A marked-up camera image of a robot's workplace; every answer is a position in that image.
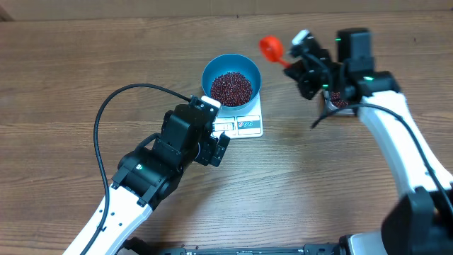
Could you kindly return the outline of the red measuring scoop blue handle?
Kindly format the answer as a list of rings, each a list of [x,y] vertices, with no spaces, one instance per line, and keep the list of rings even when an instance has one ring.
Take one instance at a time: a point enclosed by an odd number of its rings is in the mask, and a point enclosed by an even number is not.
[[[290,63],[283,59],[285,53],[284,47],[280,40],[273,35],[268,35],[262,38],[259,43],[259,48],[267,61],[279,63],[284,68],[290,67]]]

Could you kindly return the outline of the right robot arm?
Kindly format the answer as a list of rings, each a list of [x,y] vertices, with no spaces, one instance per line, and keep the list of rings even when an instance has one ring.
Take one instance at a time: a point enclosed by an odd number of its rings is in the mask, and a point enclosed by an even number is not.
[[[398,202],[379,230],[339,241],[346,254],[451,254],[452,175],[433,154],[413,120],[392,73],[374,67],[372,36],[366,28],[339,30],[338,58],[307,30],[292,39],[294,63],[285,74],[304,98],[326,91],[372,133],[391,170]]]

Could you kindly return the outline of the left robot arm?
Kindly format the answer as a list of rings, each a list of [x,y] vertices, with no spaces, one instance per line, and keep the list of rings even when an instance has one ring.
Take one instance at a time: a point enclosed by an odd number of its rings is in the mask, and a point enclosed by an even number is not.
[[[220,102],[191,98],[164,116],[154,133],[126,154],[117,166],[97,210],[65,254],[116,254],[123,242],[176,190],[193,163],[219,166],[229,137],[213,137]]]

